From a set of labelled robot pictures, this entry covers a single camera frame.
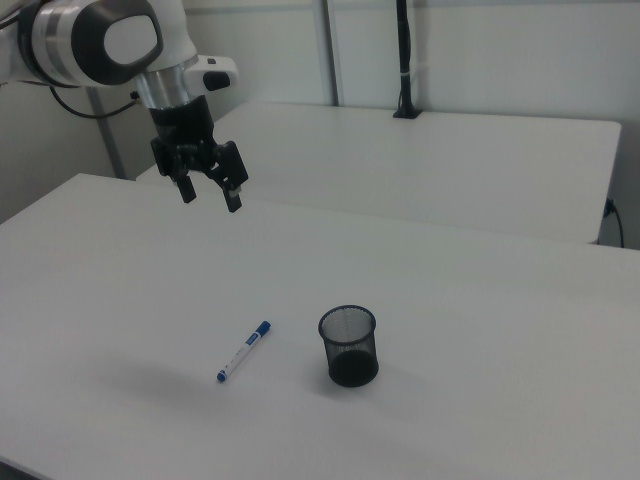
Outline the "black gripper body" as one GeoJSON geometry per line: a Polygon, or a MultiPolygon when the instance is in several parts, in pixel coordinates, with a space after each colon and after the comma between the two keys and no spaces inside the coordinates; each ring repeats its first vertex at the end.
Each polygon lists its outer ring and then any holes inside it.
{"type": "Polygon", "coordinates": [[[157,137],[151,141],[156,165],[181,192],[195,190],[189,173],[197,171],[222,190],[236,192],[248,173],[235,142],[214,139],[214,121],[205,97],[184,105],[152,109],[157,137]]]}

